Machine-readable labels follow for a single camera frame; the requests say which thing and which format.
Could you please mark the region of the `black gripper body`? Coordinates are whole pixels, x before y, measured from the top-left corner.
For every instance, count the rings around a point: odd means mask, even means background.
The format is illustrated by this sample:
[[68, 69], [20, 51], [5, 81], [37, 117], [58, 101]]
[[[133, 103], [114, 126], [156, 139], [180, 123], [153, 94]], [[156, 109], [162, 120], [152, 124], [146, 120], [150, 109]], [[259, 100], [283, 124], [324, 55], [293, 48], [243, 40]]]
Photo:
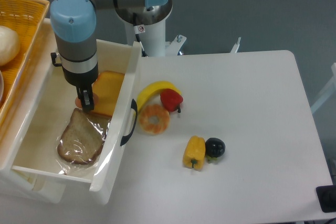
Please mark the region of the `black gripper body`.
[[80, 91], [92, 89], [92, 84], [99, 74], [96, 54], [81, 62], [69, 61], [57, 52], [52, 52], [50, 56], [54, 67], [62, 67], [65, 79], [69, 84]]

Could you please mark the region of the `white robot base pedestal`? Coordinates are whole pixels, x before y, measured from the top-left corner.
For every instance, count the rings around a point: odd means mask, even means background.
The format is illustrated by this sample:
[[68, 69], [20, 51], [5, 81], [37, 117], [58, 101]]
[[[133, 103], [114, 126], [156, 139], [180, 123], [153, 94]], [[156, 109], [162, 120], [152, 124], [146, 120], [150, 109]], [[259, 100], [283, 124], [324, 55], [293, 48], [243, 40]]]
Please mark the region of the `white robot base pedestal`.
[[123, 22], [127, 42], [141, 44], [142, 57], [165, 57], [182, 55], [186, 37], [178, 34], [173, 40], [166, 40], [166, 20], [173, 9], [172, 0], [165, 5], [117, 9]]

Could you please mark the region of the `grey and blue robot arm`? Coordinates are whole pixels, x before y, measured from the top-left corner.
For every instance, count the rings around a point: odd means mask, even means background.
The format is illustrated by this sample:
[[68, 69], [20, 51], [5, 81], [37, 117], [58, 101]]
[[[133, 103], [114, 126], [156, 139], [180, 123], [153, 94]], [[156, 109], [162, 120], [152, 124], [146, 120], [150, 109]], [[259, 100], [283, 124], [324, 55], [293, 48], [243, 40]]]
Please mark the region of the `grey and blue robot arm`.
[[76, 87], [84, 111], [95, 107], [92, 84], [98, 77], [96, 11], [165, 5], [168, 0], [54, 0], [50, 22], [65, 79]]

